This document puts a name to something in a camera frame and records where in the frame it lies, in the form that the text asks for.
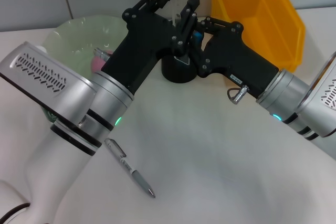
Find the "cooling vent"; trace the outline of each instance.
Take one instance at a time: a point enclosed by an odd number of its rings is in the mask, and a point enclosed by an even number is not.
[[[34,57],[29,54],[23,54],[15,62],[18,71],[26,72],[27,76],[39,81],[41,85],[45,85],[51,92],[57,93],[64,89],[67,78],[63,78],[59,73],[55,73],[53,69],[49,69],[42,61],[35,61]]]
[[[328,89],[324,91],[324,95],[321,96],[321,101],[324,105],[336,110],[336,79],[332,80],[332,83],[328,85]]]

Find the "white tabletop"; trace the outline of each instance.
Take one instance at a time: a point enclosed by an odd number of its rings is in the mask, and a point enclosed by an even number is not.
[[[336,50],[336,8],[299,10],[309,83]],[[0,33],[1,57],[51,29]],[[156,66],[111,137],[156,193],[148,197],[102,146],[65,195],[55,224],[334,224],[336,162],[213,74],[187,84]],[[48,130],[40,107],[0,79],[0,179],[29,198],[23,164]]]

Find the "green indicator light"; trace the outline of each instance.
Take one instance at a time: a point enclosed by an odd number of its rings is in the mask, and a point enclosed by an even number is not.
[[[119,118],[116,123],[115,123],[115,126],[119,123],[119,121],[121,120],[121,118]]]

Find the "pen tip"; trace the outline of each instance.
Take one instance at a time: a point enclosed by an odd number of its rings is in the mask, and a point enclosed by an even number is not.
[[[153,198],[156,197],[156,196],[155,196],[155,193],[154,193],[151,189],[148,189],[148,191],[149,191],[150,195],[151,195]]]

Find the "yellow bin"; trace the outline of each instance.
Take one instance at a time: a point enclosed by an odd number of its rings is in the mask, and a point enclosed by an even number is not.
[[[244,25],[244,43],[294,72],[302,62],[305,25],[289,0],[212,0],[211,16]]]

